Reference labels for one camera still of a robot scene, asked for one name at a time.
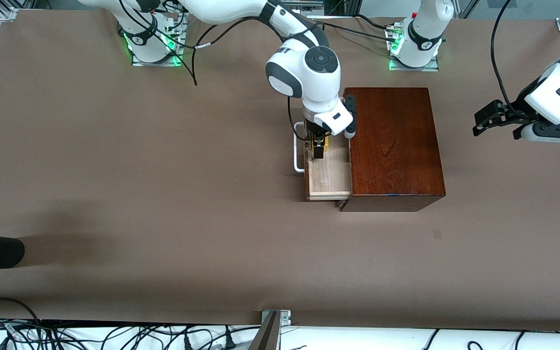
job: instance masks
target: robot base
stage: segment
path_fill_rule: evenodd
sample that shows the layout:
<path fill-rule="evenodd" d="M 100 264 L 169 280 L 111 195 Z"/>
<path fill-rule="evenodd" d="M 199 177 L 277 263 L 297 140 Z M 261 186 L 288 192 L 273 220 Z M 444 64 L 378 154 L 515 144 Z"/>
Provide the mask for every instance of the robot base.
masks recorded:
<path fill-rule="evenodd" d="M 189 13 L 186 14 L 180 13 L 180 16 L 184 16 L 184 17 L 183 18 L 179 17 L 176 23 L 173 18 L 169 17 L 168 24 L 172 26 L 171 27 L 172 29 L 164 31 L 164 33 L 166 33 L 169 37 L 173 38 L 173 40 L 170 40 L 170 38 L 165 37 L 160 33 L 158 33 L 158 35 L 161 37 L 166 47 L 169 47 L 169 49 L 176 51 L 176 53 L 178 53 L 180 57 L 183 57 L 185 47 L 179 45 L 178 42 L 185 42 L 185 37 L 187 35 L 187 24 L 189 22 Z M 140 60 L 137 56 L 135 56 L 135 54 L 131 50 L 131 44 L 128 42 L 128 39 L 126 40 L 126 42 L 127 42 L 127 48 L 131 53 L 131 65 L 134 67 L 180 67 L 182 65 L 182 62 L 180 62 L 180 60 L 173 53 L 171 53 L 170 55 L 166 56 L 164 59 L 158 62 L 144 62 Z"/>
<path fill-rule="evenodd" d="M 386 42 L 386 47 L 388 49 L 388 69 L 406 71 L 439 71 L 437 55 L 432 58 L 426 66 L 416 68 L 402 64 L 402 62 L 400 62 L 400 60 L 392 54 L 392 51 L 398 49 L 403 42 L 403 23 L 395 22 L 395 24 L 389 26 L 385 32 L 385 36 L 396 40 L 395 42 Z"/>

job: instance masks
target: open drawer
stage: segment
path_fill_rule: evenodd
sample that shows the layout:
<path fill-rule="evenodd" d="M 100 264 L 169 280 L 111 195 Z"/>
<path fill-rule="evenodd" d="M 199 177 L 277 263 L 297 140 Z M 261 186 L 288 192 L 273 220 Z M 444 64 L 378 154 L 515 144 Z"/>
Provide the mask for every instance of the open drawer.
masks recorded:
<path fill-rule="evenodd" d="M 323 159 L 313 159 L 308 142 L 304 146 L 304 177 L 308 201 L 344 201 L 351 195 L 349 140 L 328 137 Z"/>

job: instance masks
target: wooden box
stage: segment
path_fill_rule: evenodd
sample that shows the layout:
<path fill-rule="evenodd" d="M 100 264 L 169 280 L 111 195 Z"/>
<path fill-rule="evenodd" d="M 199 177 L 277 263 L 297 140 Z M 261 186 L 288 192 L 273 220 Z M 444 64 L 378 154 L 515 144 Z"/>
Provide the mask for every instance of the wooden box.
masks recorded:
<path fill-rule="evenodd" d="M 347 212 L 415 212 L 445 196 L 429 91 L 347 88 L 356 135 L 330 137 L 324 159 L 305 154 L 309 201 Z"/>

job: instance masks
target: white drawer handle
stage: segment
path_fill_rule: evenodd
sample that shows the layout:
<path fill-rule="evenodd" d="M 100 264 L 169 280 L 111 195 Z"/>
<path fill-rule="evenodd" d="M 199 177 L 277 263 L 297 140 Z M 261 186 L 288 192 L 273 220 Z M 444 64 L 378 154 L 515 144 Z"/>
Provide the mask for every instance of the white drawer handle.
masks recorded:
<path fill-rule="evenodd" d="M 304 125 L 304 122 L 296 122 L 293 125 L 293 128 L 295 130 L 297 130 L 298 126 L 303 126 L 303 125 Z M 298 164 L 298 143 L 297 142 L 298 142 L 298 136 L 294 133 L 293 134 L 293 169 L 295 169 L 295 171 L 297 171 L 298 173 L 301 174 L 301 173 L 304 172 L 304 169 L 298 167 L 298 165 L 297 165 Z"/>

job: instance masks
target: tabletop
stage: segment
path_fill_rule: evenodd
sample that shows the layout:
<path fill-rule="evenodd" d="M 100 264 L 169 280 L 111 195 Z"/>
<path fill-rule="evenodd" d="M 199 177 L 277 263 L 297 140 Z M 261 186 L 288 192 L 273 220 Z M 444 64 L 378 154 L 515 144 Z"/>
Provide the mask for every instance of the tabletop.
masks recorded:
<path fill-rule="evenodd" d="M 501 98 L 492 26 L 453 20 L 437 73 L 389 71 L 383 42 L 325 29 L 342 88 L 429 88 L 447 190 L 416 213 L 345 213 L 304 200 L 262 24 L 200 50 L 194 87 L 182 67 L 130 66 L 106 11 L 20 11 L 0 29 L 0 235 L 27 259 L 0 270 L 0 296 L 42 318 L 244 324 L 285 308 L 311 325 L 560 330 L 560 144 L 472 133 Z M 512 98 L 559 56 L 554 22 L 502 22 Z"/>

